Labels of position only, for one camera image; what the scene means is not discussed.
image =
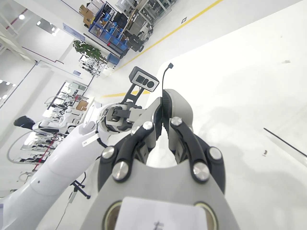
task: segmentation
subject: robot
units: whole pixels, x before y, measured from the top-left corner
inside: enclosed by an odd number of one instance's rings
[[[68,106],[59,122],[54,121],[52,118],[46,118],[35,123],[29,117],[21,116],[14,121],[14,126],[35,130],[37,133],[41,134],[69,134],[76,127],[76,118],[74,114],[72,114],[72,107]]]
[[[153,92],[159,81],[138,67],[129,79],[132,86],[121,103],[94,103],[84,123],[72,130],[32,178],[0,200],[2,230],[35,229],[63,191],[99,155],[99,193],[81,230],[158,230],[164,226],[239,230],[224,197],[222,153],[193,133],[189,103],[175,90],[165,89],[162,97],[142,109],[136,105],[138,97],[144,89]],[[142,89],[132,95],[135,86]],[[163,126],[178,165],[151,168],[146,161]],[[127,131],[116,145],[106,146],[110,135]]]

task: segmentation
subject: silver bolt head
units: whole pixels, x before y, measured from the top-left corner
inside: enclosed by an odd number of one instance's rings
[[[179,126],[182,124],[182,119],[180,117],[175,116],[172,118],[171,123],[175,126]]]
[[[222,158],[222,152],[216,147],[210,147],[209,153],[214,160],[220,160]]]
[[[131,129],[131,134],[135,134],[136,131],[137,131],[139,128],[140,128],[139,126],[133,127],[133,128]]]
[[[114,165],[112,170],[112,176],[114,180],[120,181],[126,177],[128,174],[129,166],[126,162],[121,161]]]
[[[193,173],[200,181],[207,181],[210,177],[210,170],[203,162],[197,162],[193,166]]]
[[[114,147],[106,147],[102,153],[101,157],[104,159],[110,159],[114,154]]]
[[[143,128],[145,130],[150,130],[151,128],[153,127],[153,123],[151,121],[146,121],[144,124],[143,124]]]

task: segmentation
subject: green plant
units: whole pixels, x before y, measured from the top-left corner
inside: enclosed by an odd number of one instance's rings
[[[87,57],[97,61],[101,60],[100,50],[90,44],[87,44],[83,41],[75,40],[72,46],[78,53],[84,54]]]

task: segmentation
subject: yellow floor line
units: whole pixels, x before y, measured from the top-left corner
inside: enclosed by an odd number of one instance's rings
[[[133,59],[129,60],[127,63],[125,63],[124,65],[122,65],[121,67],[119,67],[118,69],[116,69],[113,73],[115,73],[116,71],[118,71],[119,69],[121,69],[122,67],[126,66],[127,64],[129,64],[131,61],[135,60],[137,57],[141,56],[143,53],[147,52],[149,49],[153,48],[155,45],[159,44],[160,42],[162,42],[163,40],[165,40],[166,38],[168,38],[169,36],[173,35],[175,32],[177,32],[178,30],[180,30],[182,27],[186,26],[188,23],[191,23],[193,20],[195,20],[196,18],[198,18],[199,16],[201,16],[202,14],[204,14],[205,12],[207,12],[208,10],[212,9],[214,6],[218,5],[220,2],[222,2],[224,0],[217,0],[216,2],[212,3],[210,6],[208,6],[207,8],[205,8],[204,10],[202,10],[201,12],[199,12],[198,14],[196,14],[195,16],[193,16],[191,19],[187,20],[186,22],[184,22],[182,25],[180,25],[178,28],[174,29],[172,32],[170,32],[169,34],[167,34],[166,36],[164,36],[163,38],[161,38],[159,41],[157,41],[156,43],[152,44],[151,46],[149,46],[148,48],[146,48],[144,51],[142,51],[141,53],[139,53],[137,56],[135,56]]]
[[[132,91],[132,94],[133,95],[136,95],[138,93],[138,91]],[[143,91],[142,94],[150,94],[149,91]],[[106,97],[123,97],[125,96],[126,93],[118,93],[118,94],[111,94],[111,95],[104,95],[104,96],[101,96],[102,98],[106,98]]]

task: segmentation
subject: gray gripper base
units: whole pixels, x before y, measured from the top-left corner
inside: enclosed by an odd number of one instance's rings
[[[191,177],[188,160],[172,168],[151,168],[134,160],[129,179],[116,183],[108,178],[89,210],[80,230],[101,230],[107,209],[126,196],[194,205],[208,204],[214,211],[218,230],[239,230],[237,221],[211,177],[206,184],[196,183]]]

